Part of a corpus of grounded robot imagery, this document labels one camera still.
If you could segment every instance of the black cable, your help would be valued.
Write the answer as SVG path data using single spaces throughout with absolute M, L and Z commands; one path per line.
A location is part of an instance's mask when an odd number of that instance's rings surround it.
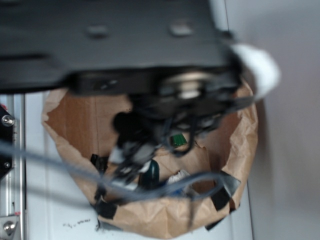
M 200 181 L 214 180 L 216 182 L 216 187 L 214 187 L 213 189 L 211 189 L 206 193 L 192 197 L 191 200 L 199 200 L 199 199 L 214 195 L 223 187 L 222 179 L 221 179 L 222 176 L 219 173 L 201 172 L 201 173 L 196 173 L 188 177 L 185 177 L 175 183 L 158 187 L 156 189 L 145 190 L 138 187 L 135 191 L 131 191 L 131 190 L 125 189 L 124 187 L 120 187 L 114 184 L 114 180 L 108 176 L 101 178 L 98 172 L 93 173 L 77 165 L 70 164 L 68 162 L 57 161 L 56 159 L 53 159 L 47 156 L 42 156 L 37 153 L 33 153 L 30 151 L 25 151 L 23 149 L 13 147 L 11 144 L 3 140 L 0 140 L 0 154 L 5 156 L 16 155 L 26 159 L 27 161 L 33 161 L 40 164 L 48 164 L 51 167 L 56 169 L 66 169 L 69 173 L 81 176 L 92 182 L 96 182 L 98 183 L 98 185 L 101 184 L 101 185 L 109 186 L 117 194 L 119 194 L 119 196 L 122 199 L 128 202 L 146 201 L 146 200 L 157 199 L 161 197 L 167 197 L 170 194 L 180 189 L 183 189 L 188 185 L 192 185 Z

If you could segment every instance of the black bracket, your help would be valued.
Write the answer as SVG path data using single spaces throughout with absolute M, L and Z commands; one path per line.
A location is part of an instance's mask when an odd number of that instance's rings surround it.
M 13 144 L 15 119 L 2 106 L 0 106 L 0 120 L 0 139 Z M 0 180 L 7 175 L 12 168 L 12 157 L 0 154 Z

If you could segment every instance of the bolt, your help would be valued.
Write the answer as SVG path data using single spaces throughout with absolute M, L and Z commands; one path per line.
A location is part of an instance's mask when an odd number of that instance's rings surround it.
M 4 115 L 1 119 L 1 122 L 5 127 L 11 127 L 13 124 L 15 124 L 15 119 L 10 115 Z
M 10 168 L 10 166 L 11 166 L 10 162 L 5 162 L 5 163 L 4 163 L 4 167 L 5 167 L 6 169 Z
M 169 26 L 170 33 L 175 37 L 186 37 L 194 33 L 193 25 L 190 21 L 178 19 Z
M 93 24 L 86 28 L 86 32 L 90 38 L 104 39 L 109 35 L 109 30 L 105 24 Z
M 12 221 L 7 221 L 4 225 L 3 225 L 3 229 L 6 232 L 6 234 L 8 234 L 8 236 L 10 236 L 11 234 L 14 233 L 16 228 L 16 225 L 12 222 Z

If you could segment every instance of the white floor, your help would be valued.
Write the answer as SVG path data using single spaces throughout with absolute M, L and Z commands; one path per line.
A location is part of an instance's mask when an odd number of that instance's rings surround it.
M 28 94 L 26 105 L 26 149 L 59 158 L 54 142 L 41 125 L 45 93 Z M 148 239 L 133 233 L 96 230 L 97 215 L 66 171 L 26 160 L 27 223 L 29 240 L 133 240 Z M 241 207 L 211 231 L 204 227 L 176 239 L 252 240 L 247 189 Z

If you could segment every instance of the brown paper bag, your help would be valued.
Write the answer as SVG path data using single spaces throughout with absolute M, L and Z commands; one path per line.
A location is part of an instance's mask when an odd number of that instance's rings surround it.
M 236 93 L 237 97 L 251 94 L 247 84 Z M 89 159 L 92 154 L 110 154 L 117 141 L 113 117 L 118 112 L 130 111 L 131 107 L 124 95 L 75 97 L 65 89 L 58 89 L 51 91 L 45 102 L 42 124 L 64 161 L 98 174 Z M 161 239 L 174 238 L 223 219 L 240 205 L 256 151 L 257 128 L 256 107 L 252 105 L 226 116 L 217 130 L 205 139 L 197 139 L 187 155 L 175 158 L 164 149 L 156 153 L 162 180 L 181 169 L 190 174 L 222 170 L 238 179 L 239 187 L 223 207 L 217 209 L 210 197 L 194 202 L 164 197 L 120 205 L 111 219 L 100 215 L 98 219 L 124 231 Z M 73 179 L 95 205 L 97 185 L 80 177 Z M 212 186 L 213 182 L 206 182 L 194 184 L 193 188 L 201 193 Z

